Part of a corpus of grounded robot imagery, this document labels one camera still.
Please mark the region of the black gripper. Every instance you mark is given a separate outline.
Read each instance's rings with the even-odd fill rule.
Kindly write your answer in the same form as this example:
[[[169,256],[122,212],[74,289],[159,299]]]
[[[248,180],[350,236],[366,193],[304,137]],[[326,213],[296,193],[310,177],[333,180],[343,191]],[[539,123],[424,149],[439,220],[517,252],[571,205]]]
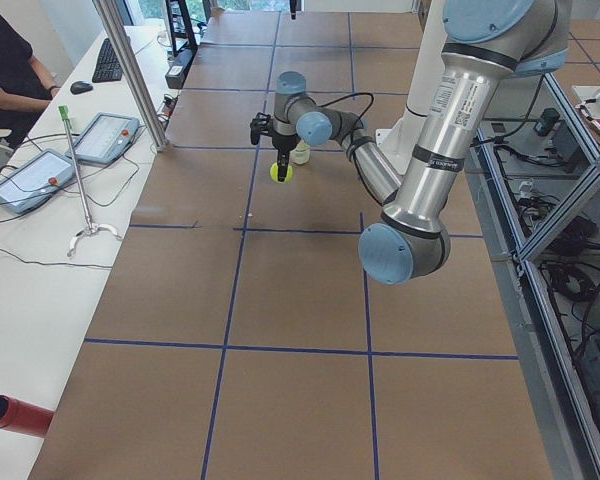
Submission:
[[[295,148],[295,135],[283,135],[273,132],[272,145],[278,151],[276,158],[275,180],[285,182],[288,175],[288,155]]]

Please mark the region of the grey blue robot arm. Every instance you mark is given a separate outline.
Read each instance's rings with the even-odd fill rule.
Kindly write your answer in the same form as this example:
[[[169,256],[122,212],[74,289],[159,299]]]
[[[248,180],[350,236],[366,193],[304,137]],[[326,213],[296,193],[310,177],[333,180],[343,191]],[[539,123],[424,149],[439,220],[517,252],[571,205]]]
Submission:
[[[338,143],[382,207],[380,222],[359,239],[365,272],[389,285],[429,275],[448,259],[451,245],[440,214],[499,83],[559,69],[571,12],[569,1],[446,2],[444,70],[405,174],[366,134],[359,116],[317,105],[295,71],[278,77],[274,111],[251,121],[251,141],[271,138],[277,151],[271,172],[278,182],[286,180],[299,142]]]

